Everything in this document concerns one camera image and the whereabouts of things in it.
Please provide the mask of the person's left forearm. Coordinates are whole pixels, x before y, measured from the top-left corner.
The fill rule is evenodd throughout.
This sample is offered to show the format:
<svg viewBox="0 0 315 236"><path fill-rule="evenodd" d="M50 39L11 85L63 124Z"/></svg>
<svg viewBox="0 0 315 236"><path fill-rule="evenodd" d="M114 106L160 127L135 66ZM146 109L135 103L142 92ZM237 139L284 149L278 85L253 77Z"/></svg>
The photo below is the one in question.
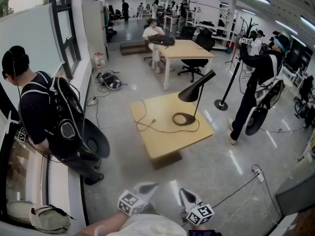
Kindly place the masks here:
<svg viewBox="0 0 315 236"><path fill-rule="evenodd" d="M85 227L75 236L107 236L108 234L119 231L128 219L128 215L119 211L107 219Z"/></svg>

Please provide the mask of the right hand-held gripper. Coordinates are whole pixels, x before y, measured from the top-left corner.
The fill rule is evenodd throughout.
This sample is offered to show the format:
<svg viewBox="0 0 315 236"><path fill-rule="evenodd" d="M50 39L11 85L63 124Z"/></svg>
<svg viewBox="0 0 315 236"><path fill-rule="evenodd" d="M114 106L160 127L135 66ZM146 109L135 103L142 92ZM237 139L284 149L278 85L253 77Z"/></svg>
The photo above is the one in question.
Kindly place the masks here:
<svg viewBox="0 0 315 236"><path fill-rule="evenodd" d="M179 197L181 205L188 206L180 213L183 222L200 226L208 222L214 215L211 206L209 204L203 204L203 201L197 193L181 188L179 190Z"/></svg>

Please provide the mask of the clear water jug red cap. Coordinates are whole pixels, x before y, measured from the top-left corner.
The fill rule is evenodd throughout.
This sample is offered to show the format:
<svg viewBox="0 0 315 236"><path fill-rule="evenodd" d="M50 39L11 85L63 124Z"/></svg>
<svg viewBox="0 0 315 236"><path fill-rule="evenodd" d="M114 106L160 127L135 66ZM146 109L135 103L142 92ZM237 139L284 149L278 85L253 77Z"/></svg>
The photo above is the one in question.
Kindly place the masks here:
<svg viewBox="0 0 315 236"><path fill-rule="evenodd" d="M94 55L94 62L96 68L103 68L105 66L105 59L103 57L103 53L95 53Z"/></svg>

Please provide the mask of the low wooden table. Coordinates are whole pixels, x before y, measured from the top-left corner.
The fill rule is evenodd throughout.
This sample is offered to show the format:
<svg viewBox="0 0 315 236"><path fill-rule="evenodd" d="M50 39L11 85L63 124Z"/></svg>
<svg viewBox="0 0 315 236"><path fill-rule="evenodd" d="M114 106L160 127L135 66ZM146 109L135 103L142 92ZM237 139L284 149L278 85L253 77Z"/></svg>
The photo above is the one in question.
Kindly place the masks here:
<svg viewBox="0 0 315 236"><path fill-rule="evenodd" d="M130 103L130 110L146 152L155 167L181 159L180 150L211 137L214 132L199 111L196 121L178 126L175 113L194 114L195 106L178 98L178 92Z"/></svg>

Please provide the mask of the grey cabinet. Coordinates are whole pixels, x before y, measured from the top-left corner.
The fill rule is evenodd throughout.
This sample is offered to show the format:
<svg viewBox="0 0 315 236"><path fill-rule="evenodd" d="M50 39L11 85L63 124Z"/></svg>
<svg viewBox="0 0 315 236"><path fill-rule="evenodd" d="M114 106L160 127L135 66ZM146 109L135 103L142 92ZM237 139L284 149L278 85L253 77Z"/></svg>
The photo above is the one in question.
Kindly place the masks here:
<svg viewBox="0 0 315 236"><path fill-rule="evenodd" d="M315 175L288 179L275 194L282 215L291 215L315 205Z"/></svg>

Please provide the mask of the beige fabric bag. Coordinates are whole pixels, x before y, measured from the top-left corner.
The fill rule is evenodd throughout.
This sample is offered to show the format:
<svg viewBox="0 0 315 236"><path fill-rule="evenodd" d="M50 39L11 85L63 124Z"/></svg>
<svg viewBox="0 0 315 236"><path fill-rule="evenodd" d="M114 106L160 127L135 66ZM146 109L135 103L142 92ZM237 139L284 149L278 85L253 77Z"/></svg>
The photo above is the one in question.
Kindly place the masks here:
<svg viewBox="0 0 315 236"><path fill-rule="evenodd" d="M62 234L71 227L71 219L65 211L53 205L32 208L29 212L31 225L46 234Z"/></svg>

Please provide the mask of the black bag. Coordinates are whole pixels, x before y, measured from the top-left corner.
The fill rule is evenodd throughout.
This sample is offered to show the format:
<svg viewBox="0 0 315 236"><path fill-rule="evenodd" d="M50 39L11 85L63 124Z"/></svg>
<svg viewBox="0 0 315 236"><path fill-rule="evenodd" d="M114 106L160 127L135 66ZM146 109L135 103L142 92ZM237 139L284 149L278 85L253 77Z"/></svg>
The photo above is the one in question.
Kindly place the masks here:
<svg viewBox="0 0 315 236"><path fill-rule="evenodd" d="M175 40L172 37L162 34L148 36L148 40L155 45L162 45L166 47L175 45Z"/></svg>

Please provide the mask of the black pole stand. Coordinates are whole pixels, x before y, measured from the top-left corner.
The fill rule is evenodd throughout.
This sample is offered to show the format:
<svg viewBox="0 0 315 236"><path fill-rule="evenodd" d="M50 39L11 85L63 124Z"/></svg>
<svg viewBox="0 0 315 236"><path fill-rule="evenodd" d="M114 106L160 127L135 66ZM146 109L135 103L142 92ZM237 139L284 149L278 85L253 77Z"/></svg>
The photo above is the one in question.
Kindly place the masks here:
<svg viewBox="0 0 315 236"><path fill-rule="evenodd" d="M237 64L236 64L236 67L235 67L234 72L233 72L233 74L232 74L232 78L231 78L231 80L230 80L230 82L229 82L229 84L228 84L228 87L227 87L227 89L226 89L226 91L225 91L225 94L224 94L223 98L222 98L222 99L217 99L217 100L215 100L215 102L214 102L215 107L216 107L217 109L221 110L221 111L226 111L226 110L228 109L228 105L227 105L227 103L225 102L225 100L226 100L226 98L227 98L227 95L228 95L228 93L229 93L231 87L232 87L232 84L233 84L234 79L235 79L235 77L236 77L236 74L237 74L237 72L238 72L240 63L241 63L241 58L238 57L238 62L237 62Z"/></svg>

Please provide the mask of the black office chair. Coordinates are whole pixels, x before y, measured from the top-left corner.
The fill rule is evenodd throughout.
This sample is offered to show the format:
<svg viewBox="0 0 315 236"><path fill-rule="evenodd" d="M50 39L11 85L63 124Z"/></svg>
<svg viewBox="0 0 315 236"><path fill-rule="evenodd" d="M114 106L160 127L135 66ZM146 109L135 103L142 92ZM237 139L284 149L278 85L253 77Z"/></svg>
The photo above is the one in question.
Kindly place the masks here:
<svg viewBox="0 0 315 236"><path fill-rule="evenodd" d="M197 35L196 43L201 47L201 49L205 49L209 52L215 45L215 39L212 38L211 31L208 29L202 29ZM177 75L180 76L183 73L190 73L190 82L193 83L195 74L203 76L200 68L204 68L209 61L207 59L183 59L182 62L185 66L183 66L183 71L178 72Z"/></svg>
<svg viewBox="0 0 315 236"><path fill-rule="evenodd" d="M180 39L181 40L192 40L195 31L196 31L196 27L184 26L182 28L182 31L180 32Z"/></svg>

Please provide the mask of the white locker cabinet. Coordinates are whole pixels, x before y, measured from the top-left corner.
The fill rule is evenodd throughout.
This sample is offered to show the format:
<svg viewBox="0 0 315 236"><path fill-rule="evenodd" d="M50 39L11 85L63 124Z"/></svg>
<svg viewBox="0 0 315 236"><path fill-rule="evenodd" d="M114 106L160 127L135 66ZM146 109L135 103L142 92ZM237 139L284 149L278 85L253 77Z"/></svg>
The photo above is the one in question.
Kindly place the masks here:
<svg viewBox="0 0 315 236"><path fill-rule="evenodd" d="M108 61L103 3L100 0L83 3L82 12L92 66L93 68L98 69L95 66L95 53L103 53L105 63Z"/></svg>

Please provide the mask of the white shelving unit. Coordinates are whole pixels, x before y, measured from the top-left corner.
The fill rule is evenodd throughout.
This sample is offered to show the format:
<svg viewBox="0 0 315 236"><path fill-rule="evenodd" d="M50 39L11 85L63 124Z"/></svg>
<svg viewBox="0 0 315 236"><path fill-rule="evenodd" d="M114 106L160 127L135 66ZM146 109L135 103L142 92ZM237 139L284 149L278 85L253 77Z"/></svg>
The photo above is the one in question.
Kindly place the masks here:
<svg viewBox="0 0 315 236"><path fill-rule="evenodd" d="M186 26L195 27L195 35L203 29L212 32L215 39L214 49L226 50L232 47L235 27L238 20L238 11L231 12L222 7L214 7L200 3L198 0L189 0L189 11Z"/></svg>

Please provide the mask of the person's white shirt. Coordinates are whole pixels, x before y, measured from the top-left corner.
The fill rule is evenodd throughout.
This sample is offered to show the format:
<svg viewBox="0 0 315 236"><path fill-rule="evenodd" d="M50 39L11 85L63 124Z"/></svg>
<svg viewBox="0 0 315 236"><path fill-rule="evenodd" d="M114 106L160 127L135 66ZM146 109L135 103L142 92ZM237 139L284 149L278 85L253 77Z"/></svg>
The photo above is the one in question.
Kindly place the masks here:
<svg viewBox="0 0 315 236"><path fill-rule="evenodd" d="M187 232L167 217L155 214L131 216L117 231L107 236L188 236Z"/></svg>

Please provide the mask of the brown wooden step platform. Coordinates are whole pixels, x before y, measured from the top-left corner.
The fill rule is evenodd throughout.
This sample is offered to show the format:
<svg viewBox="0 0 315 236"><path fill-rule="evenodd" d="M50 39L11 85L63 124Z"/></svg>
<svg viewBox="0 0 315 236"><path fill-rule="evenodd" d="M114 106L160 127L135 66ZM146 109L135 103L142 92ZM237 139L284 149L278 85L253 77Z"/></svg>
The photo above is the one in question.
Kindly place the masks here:
<svg viewBox="0 0 315 236"><path fill-rule="evenodd" d="M148 46L148 43L144 40L122 43L119 50L122 56L147 54L152 52Z"/></svg>

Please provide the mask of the open black equipment case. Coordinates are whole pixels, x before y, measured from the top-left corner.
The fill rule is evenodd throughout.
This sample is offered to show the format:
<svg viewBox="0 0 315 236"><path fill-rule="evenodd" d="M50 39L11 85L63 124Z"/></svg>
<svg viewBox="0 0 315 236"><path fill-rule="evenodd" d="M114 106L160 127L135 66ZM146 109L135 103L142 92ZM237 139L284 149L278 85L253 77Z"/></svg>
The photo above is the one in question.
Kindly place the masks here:
<svg viewBox="0 0 315 236"><path fill-rule="evenodd" d="M106 87L109 90L119 90L123 85L122 81L118 78L119 72L113 70L107 70L104 73L98 73L96 80L102 87Z"/></svg>

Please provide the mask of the black desk lamp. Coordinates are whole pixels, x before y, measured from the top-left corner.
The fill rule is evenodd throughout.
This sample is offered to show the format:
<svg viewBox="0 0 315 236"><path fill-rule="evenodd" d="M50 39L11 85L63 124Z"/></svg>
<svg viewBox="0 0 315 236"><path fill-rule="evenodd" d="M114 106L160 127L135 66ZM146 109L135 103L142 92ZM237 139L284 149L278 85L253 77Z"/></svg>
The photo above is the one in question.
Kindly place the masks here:
<svg viewBox="0 0 315 236"><path fill-rule="evenodd" d="M197 101L197 105L195 107L194 114L188 113L175 113L172 117L172 121L178 126L187 126L191 125L196 121L196 113L199 106L200 98L203 92L204 85L213 77L215 77L215 72L213 70L209 71L206 75L204 75L201 79L196 81L194 84L189 86L188 88L184 89L178 94L178 98L183 102L194 102ZM185 118L185 122L179 123L175 120L176 116L182 116Z"/></svg>

